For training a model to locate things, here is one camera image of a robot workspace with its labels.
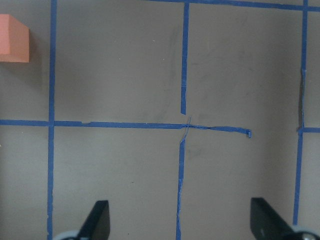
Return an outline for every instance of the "orange box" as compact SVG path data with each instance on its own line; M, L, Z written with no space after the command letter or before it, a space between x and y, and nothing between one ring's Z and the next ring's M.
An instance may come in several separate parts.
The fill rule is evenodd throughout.
M29 63L29 28L0 14L0 62Z

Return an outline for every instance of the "black object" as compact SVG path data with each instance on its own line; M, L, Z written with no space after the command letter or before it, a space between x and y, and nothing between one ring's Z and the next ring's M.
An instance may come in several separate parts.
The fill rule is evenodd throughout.
M107 240L110 235L109 202L97 201L82 225L76 240Z
M250 228L256 240L320 240L308 231L295 232L262 197L251 199Z

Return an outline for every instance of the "gray floor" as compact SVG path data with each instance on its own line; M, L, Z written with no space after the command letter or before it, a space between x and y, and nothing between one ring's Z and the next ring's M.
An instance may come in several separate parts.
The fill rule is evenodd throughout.
M187 115L183 3L58 0L55 120L232 126L189 129L182 240L254 239L251 197L291 224L302 11L190 4ZM263 0L297 4L302 0ZM318 1L310 0L311 6ZM48 121L50 1L0 0L30 28L31 63L0 63L0 119ZM319 127L319 12L308 14L305 125ZM110 201L110 240L176 238L185 129L54 127L53 235ZM320 232L319 134L304 134L299 223ZM0 240L47 238L48 127L0 126Z

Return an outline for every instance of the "orange cube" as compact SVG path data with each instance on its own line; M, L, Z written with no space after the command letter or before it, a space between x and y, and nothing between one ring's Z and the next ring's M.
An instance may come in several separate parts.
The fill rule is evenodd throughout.
M29 63L29 28L0 14L0 62Z

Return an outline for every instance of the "white plastic part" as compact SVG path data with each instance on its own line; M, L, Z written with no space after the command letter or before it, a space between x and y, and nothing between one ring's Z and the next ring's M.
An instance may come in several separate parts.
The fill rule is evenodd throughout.
M79 233L79 230L71 230L59 233L57 236L53 238L53 240L62 240L66 238L75 238Z

